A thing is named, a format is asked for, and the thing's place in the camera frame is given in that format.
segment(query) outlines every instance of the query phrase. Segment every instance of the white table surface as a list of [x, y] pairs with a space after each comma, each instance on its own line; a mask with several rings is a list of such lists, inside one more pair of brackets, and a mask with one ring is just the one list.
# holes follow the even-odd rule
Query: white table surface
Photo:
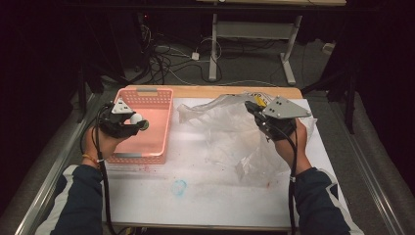
[[[140, 165], [129, 170], [110, 166], [114, 224], [290, 228], [288, 171], [279, 174], [269, 187], [243, 186], [233, 167], [206, 161], [208, 150], [203, 133], [196, 133], [192, 127], [178, 122], [176, 108], [180, 104], [193, 107], [210, 100], [174, 99], [166, 164]], [[309, 109], [304, 99], [292, 101]], [[316, 126], [306, 152], [313, 166], [324, 168], [336, 177]], [[339, 197], [347, 210], [341, 189]]]

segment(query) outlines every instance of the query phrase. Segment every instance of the cable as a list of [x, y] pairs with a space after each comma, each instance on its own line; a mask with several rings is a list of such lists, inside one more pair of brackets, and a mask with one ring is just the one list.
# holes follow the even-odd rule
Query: cable
[[159, 58], [159, 57], [157, 57], [157, 56], [155, 56], [155, 59], [157, 60], [157, 62], [159, 63], [159, 71], [158, 72], [161, 72], [161, 85], [164, 85], [164, 69], [163, 69], [163, 67], [162, 67], [162, 62], [161, 62], [161, 59]]
[[111, 210], [110, 210], [110, 187], [109, 187], [109, 181], [108, 181], [108, 175], [107, 175], [107, 169], [105, 166], [103, 154], [101, 152], [100, 148], [100, 137], [99, 137], [99, 119], [102, 115], [102, 112], [106, 109], [108, 109], [109, 105], [104, 105], [97, 113], [95, 117], [95, 125], [92, 130], [92, 141], [94, 143], [95, 149], [97, 150], [98, 154], [98, 161], [99, 166], [101, 170], [101, 174], [103, 176], [104, 181], [104, 195], [105, 195], [105, 207], [106, 207], [106, 217], [107, 217], [107, 225], [112, 235], [116, 235], [113, 223], [111, 221]]
[[[206, 41], [209, 41], [209, 40], [210, 40], [210, 41], [215, 42], [215, 43], [219, 46], [219, 56], [217, 56], [217, 57], [216, 57], [216, 60], [217, 60], [217, 59], [219, 59], [219, 58], [220, 58], [220, 56], [222, 55], [222, 47], [220, 46], [220, 44], [219, 44], [219, 42], [218, 42], [218, 41], [213, 40], [212, 38], [208, 37], [208, 38], [205, 38], [204, 40], [202, 40], [202, 41], [201, 41], [201, 43], [199, 44], [199, 46], [202, 46], [202, 43], [204, 43], [204, 42], [206, 42]], [[196, 53], [198, 52], [199, 46], [198, 46], [198, 47], [196, 47], [196, 49], [195, 49], [195, 52], [196, 52]]]
[[284, 138], [288, 140], [294, 152], [293, 165], [291, 167], [291, 173], [290, 173], [290, 184], [288, 188], [288, 204], [289, 204], [289, 211], [290, 211], [291, 234], [296, 234], [296, 219], [294, 217], [294, 194], [295, 194], [295, 186], [296, 186], [295, 183], [296, 183], [296, 170], [297, 170], [297, 150], [298, 150], [298, 142], [299, 142], [298, 136], [297, 136], [297, 129], [295, 128], [294, 130], [295, 137], [296, 137], [296, 144], [282, 130], [280, 130], [279, 128], [275, 128], [275, 129], [277, 129], [284, 136]]
[[187, 65], [187, 66], [181, 67], [181, 68], [179, 68], [179, 69], [177, 69], [177, 70], [174, 70], [174, 71], [172, 71], [172, 72], [180, 71], [180, 70], [185, 69], [186, 67], [191, 67], [191, 66], [198, 67], [199, 69], [201, 69], [201, 73], [202, 73], [202, 67], [200, 67], [200, 66], [198, 66], [198, 65]]
[[187, 57], [187, 58], [190, 58], [190, 56], [188, 56], [188, 55], [186, 55], [185, 53], [183, 53], [182, 51], [180, 51], [180, 50], [178, 50], [178, 49], [175, 49], [175, 48], [172, 48], [172, 47], [170, 47], [170, 46], [156, 46], [156, 49], [157, 48], [159, 48], [159, 47], [162, 47], [162, 48], [168, 48], [168, 50], [166, 51], [166, 52], [164, 52], [164, 53], [161, 53], [161, 52], [159, 52], [159, 53], [161, 53], [161, 54], [165, 54], [165, 53], [167, 53], [167, 52], [169, 52], [170, 50], [173, 50], [173, 51], [177, 51], [177, 52], [180, 52], [180, 55], [182, 56], [182, 57]]
[[217, 84], [217, 85], [218, 86], [225, 86], [225, 85], [232, 85], [232, 84], [245, 83], [245, 82], [256, 82], [256, 83], [260, 83], [260, 84], [266, 84], [266, 85], [269, 85], [269, 86], [278, 87], [277, 85], [274, 85], [272, 83], [269, 83], [269, 82], [266, 82], [266, 81], [259, 81], [259, 80], [233, 81], [233, 82], [228, 82], [228, 83], [223, 83], [223, 84]]
[[144, 39], [143, 39], [144, 41], [146, 41], [147, 34], [149, 34], [149, 40], [147, 42], [147, 46], [144, 48], [144, 50], [146, 50], [150, 46], [150, 41], [152, 40], [152, 32], [150, 31], [150, 29], [147, 26], [145, 26], [143, 24], [142, 24], [142, 26], [147, 29], [146, 34], [144, 35]]
[[194, 62], [194, 60], [188, 60], [188, 61], [185, 61], [185, 62], [181, 62], [181, 63], [179, 63], [179, 64], [170, 65], [170, 66], [171, 66], [171, 67], [176, 67], [176, 66], [180, 66], [180, 65], [183, 65], [183, 64], [186, 64], [186, 63], [189, 63], [189, 62]]
[[311, 2], [311, 0], [308, 0], [309, 3], [311, 3], [311, 5], [313, 6], [318, 6], [317, 4], [314, 4], [313, 2]]
[[238, 59], [238, 58], [242, 57], [245, 54], [245, 52], [255, 51], [255, 50], [259, 50], [259, 49], [269, 49], [278, 41], [278, 40], [273, 40], [273, 39], [267, 39], [263, 45], [254, 46], [253, 44], [258, 43], [259, 41], [257, 41], [257, 40], [254, 40], [254, 41], [241, 41], [240, 40], [241, 38], [236, 38], [236, 40], [232, 40], [232, 39], [229, 39], [229, 38], [226, 38], [226, 37], [217, 37], [217, 39], [224, 40], [225, 43], [226, 43], [226, 41], [228, 41], [230, 43], [237, 43], [241, 47], [242, 51], [239, 52], [239, 55], [234, 56], [234, 57], [224, 57], [223, 55], [225, 54], [226, 49], [236, 50], [238, 48], [232, 48], [232, 47], [227, 48], [226, 46], [224, 46], [224, 42], [220, 42], [221, 43], [221, 50], [222, 50], [222, 53], [221, 53], [222, 57], [224, 57], [224, 59], [228, 59], [228, 60]]
[[268, 77], [269, 77], [269, 81], [270, 82], [272, 82], [272, 75], [274, 74], [274, 73], [276, 73], [277, 71], [280, 71], [283, 67], [284, 67], [284, 65], [286, 64], [286, 63], [288, 63], [288, 61], [285, 61], [285, 62], [283, 62], [282, 63], [282, 65], [277, 69], [277, 70], [275, 70], [274, 72], [272, 72]]
[[83, 142], [83, 136], [85, 135], [86, 130], [89, 128], [89, 126], [92, 124], [92, 122], [94, 122], [94, 118], [91, 119], [91, 121], [88, 122], [88, 124], [86, 124], [85, 128], [82, 130], [81, 134], [80, 134], [80, 138], [79, 138], [79, 149], [80, 149], [80, 153], [81, 154], [85, 154], [83, 151], [83, 147], [82, 147], [82, 142]]
[[178, 77], [177, 75], [176, 75], [176, 73], [174, 73], [172, 70], [170, 70], [170, 69], [168, 69], [170, 72], [171, 72], [171, 74], [173, 74], [179, 81], [181, 81], [182, 83], [184, 83], [184, 84], [187, 84], [187, 85], [194, 85], [194, 86], [198, 86], [198, 84], [194, 84], [194, 83], [190, 83], [190, 82], [187, 82], [187, 81], [185, 81], [185, 80], [182, 80], [180, 77]]

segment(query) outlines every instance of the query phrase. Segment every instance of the dark sleeve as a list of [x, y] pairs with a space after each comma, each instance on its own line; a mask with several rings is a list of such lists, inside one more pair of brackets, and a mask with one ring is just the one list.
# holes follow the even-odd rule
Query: dark sleeve
[[36, 234], [103, 234], [100, 171], [85, 164], [71, 165], [63, 178], [60, 182], [66, 186]]
[[339, 203], [338, 183], [329, 173], [313, 167], [299, 174], [295, 199], [301, 234], [363, 234]]

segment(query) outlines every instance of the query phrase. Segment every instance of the hand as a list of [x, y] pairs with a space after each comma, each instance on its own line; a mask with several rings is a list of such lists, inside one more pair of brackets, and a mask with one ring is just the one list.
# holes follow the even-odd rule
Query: hand
[[[112, 155], [115, 151], [116, 146], [121, 143], [122, 141], [128, 139], [128, 138], [113, 138], [104, 132], [102, 132], [100, 129], [98, 129], [98, 135], [100, 140], [100, 150], [103, 154], [103, 159], [108, 158], [110, 155]], [[94, 160], [98, 160], [98, 152], [95, 147], [95, 141], [96, 141], [96, 130], [95, 127], [89, 128], [85, 133], [85, 154], [90, 156]], [[97, 164], [92, 163], [89, 159], [84, 158], [82, 161], [85, 165], [91, 165], [94, 167], [97, 167]]]
[[[297, 168], [296, 175], [305, 171], [306, 169], [311, 168], [311, 164], [308, 161], [308, 158], [305, 154], [305, 145], [307, 142], [307, 129], [301, 123], [301, 121], [296, 118], [297, 125]], [[294, 144], [296, 144], [296, 133], [293, 132], [290, 136]], [[279, 140], [275, 141], [275, 149], [277, 153], [287, 162], [287, 164], [292, 167], [294, 160], [294, 151], [291, 147], [288, 140]]]

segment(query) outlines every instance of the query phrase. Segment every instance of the metal rail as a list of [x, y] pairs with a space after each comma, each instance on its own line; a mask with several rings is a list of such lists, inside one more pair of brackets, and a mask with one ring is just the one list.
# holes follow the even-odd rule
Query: metal rail
[[[94, 107], [98, 101], [99, 97], [97, 97], [95, 94], [92, 94], [88, 100], [88, 103], [91, 103], [91, 106]], [[51, 167], [51, 170], [45, 178], [45, 181], [40, 187], [36, 197], [34, 198], [32, 204], [27, 210], [26, 215], [19, 225], [19, 228], [15, 233], [16, 235], [34, 234], [36, 230], [34, 225], [37, 225], [40, 222], [41, 216], [47, 211], [49, 202], [53, 200], [52, 196], [55, 192], [55, 185], [69, 162], [69, 155], [72, 147], [77, 146], [75, 145], [75, 141], [79, 138], [83, 128], [85, 128], [87, 125], [87, 121], [91, 119], [92, 116], [93, 114], [90, 112], [83, 119], [83, 121], [77, 125], [66, 146], [57, 156], [54, 164]]]
[[397, 220], [395, 216], [395, 212], [393, 210], [393, 207], [391, 205], [391, 202], [388, 196], [386, 195], [385, 191], [382, 189], [381, 184], [376, 178], [375, 173], [372, 170], [372, 167], [366, 160], [365, 155], [363, 154], [363, 151], [361, 150], [359, 144], [357, 143], [357, 140], [355, 139], [353, 135], [349, 134], [347, 127], [342, 122], [344, 116], [339, 107], [339, 104], [332, 103], [331, 108], [333, 112], [335, 113], [335, 116], [337, 117], [337, 120], [339, 121], [339, 124], [342, 127], [351, 147], [353, 148], [353, 151], [355, 153], [355, 160], [356, 160], [357, 166], [359, 167], [360, 172], [362, 173], [363, 180], [365, 181], [369, 189], [369, 192], [371, 193], [373, 197], [373, 201], [375, 202], [379, 210], [379, 213], [381, 214], [390, 234], [391, 235], [405, 234], [400, 222]]

